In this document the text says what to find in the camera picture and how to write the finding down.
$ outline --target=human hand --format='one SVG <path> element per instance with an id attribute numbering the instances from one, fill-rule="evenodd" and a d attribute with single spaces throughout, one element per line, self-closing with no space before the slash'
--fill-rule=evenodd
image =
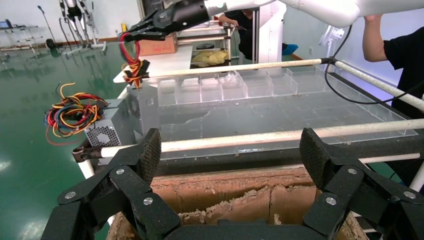
<path id="1" fill-rule="evenodd" d="M 365 19 L 365 22 L 374 22 L 374 21 L 377 21 L 377 20 L 381 20 L 382 16 L 383 16 L 383 14 L 376 14 L 376 15 L 364 16 L 363 18 Z"/>
<path id="2" fill-rule="evenodd" d="M 232 25 L 234 25 L 234 27 L 238 27 L 239 26 L 239 22 L 237 20 L 233 20 L 231 22 Z"/>

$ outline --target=white table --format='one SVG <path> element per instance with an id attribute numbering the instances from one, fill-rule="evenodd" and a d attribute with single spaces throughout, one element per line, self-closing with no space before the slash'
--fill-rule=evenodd
<path id="1" fill-rule="evenodd" d="M 192 62 L 192 44 L 179 45 L 176 53 L 141 56 L 140 59 L 145 59 L 150 62 L 147 72 L 163 72 L 174 70 L 187 70 L 190 69 Z M 121 71 L 114 79 L 114 83 L 124 83 L 124 71 Z"/>

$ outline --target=green floor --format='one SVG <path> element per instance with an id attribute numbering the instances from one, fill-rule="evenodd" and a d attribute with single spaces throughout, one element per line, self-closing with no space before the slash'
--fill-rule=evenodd
<path id="1" fill-rule="evenodd" d="M 116 98 L 125 84 L 112 79 L 123 60 L 116 43 L 108 43 L 106 56 L 89 50 L 70 59 L 53 58 L 42 49 L 37 61 L 31 51 L 7 53 L 4 64 L 0 55 L 0 239 L 40 239 L 56 197 L 84 179 L 71 155 L 76 144 L 46 141 L 44 112 L 60 101 L 55 88 L 75 82 L 67 94 Z M 106 238 L 108 228 L 97 234 L 99 239 Z"/>

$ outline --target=white pole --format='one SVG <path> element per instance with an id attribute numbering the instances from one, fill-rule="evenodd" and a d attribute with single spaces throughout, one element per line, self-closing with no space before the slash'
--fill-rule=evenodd
<path id="1" fill-rule="evenodd" d="M 363 164 L 373 164 L 373 163 L 382 163 L 382 162 L 392 162 L 399 160 L 409 160 L 409 159 L 419 159 L 420 153 L 411 153 L 411 154 L 401 154 L 401 155 L 392 155 L 392 156 L 375 156 L 375 157 L 365 157 L 359 158 Z"/>
<path id="2" fill-rule="evenodd" d="M 419 192 L 421 188 L 423 187 L 423 185 L 424 185 L 424 162 L 421 164 L 421 167 L 419 167 L 418 172 L 413 178 L 409 188 Z"/>
<path id="3" fill-rule="evenodd" d="M 85 179 L 88 179 L 91 176 L 94 176 L 94 169 L 90 160 L 87 159 L 83 162 L 78 162 L 78 167 L 79 169 L 81 169 L 81 172 L 84 175 Z"/>
<path id="4" fill-rule="evenodd" d="M 337 136 L 359 135 L 381 133 L 399 130 L 423 129 L 424 119 L 378 122 L 368 124 L 356 124 L 348 126 L 332 126 L 324 128 L 316 128 L 314 131 L 320 138 L 329 138 Z M 162 153 L 178 152 L 187 150 L 199 150 L 208 148 L 230 147 L 249 144 L 266 144 L 275 142 L 298 141 L 301 139 L 302 130 L 279 131 L 269 133 L 258 133 L 238 136 L 223 136 L 214 138 L 191 139 L 182 141 L 162 142 Z M 127 146 L 111 146 L 101 149 L 103 158 L 113 157 L 120 149 L 131 147 Z"/>
<path id="5" fill-rule="evenodd" d="M 376 86 L 377 88 L 397 97 L 401 94 L 404 94 L 404 92 L 402 90 L 397 89 L 396 87 L 390 86 L 389 84 L 382 82 L 380 80 L 378 80 L 375 77 L 372 77 L 370 75 L 367 75 L 361 71 L 356 70 L 355 68 L 341 62 L 341 61 L 337 61 L 334 65 L 336 65 L 336 67 L 339 67 L 355 76 L 357 76 L 358 78 L 364 80 L 365 82 L 372 84 L 374 86 Z M 417 109 L 424 111 L 424 101 L 422 101 L 421 99 L 414 97 L 410 94 L 406 94 L 405 96 L 401 97 L 400 100 L 404 101 L 405 103 L 416 107 Z"/>
<path id="6" fill-rule="evenodd" d="M 232 65 L 232 66 L 216 66 L 216 67 L 205 67 L 195 69 L 184 69 L 174 71 L 156 71 L 149 72 L 149 78 L 167 78 L 167 77 L 178 77 L 186 75 L 197 75 L 197 74 L 213 74 L 220 72 L 229 71 L 240 71 L 240 70 L 255 70 L 255 69 L 270 69 L 270 68 L 287 68 L 296 66 L 307 66 L 314 64 L 321 64 L 321 59 L 309 59 L 309 60 L 298 60 L 298 61 L 281 61 L 281 62 L 267 62 L 247 65 Z"/>

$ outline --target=blue object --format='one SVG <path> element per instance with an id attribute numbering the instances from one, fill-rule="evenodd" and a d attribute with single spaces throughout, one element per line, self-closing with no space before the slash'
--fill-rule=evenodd
<path id="1" fill-rule="evenodd" d="M 296 44 L 288 44 L 287 47 L 282 51 L 283 56 L 291 55 L 293 54 L 297 49 L 299 48 Z"/>

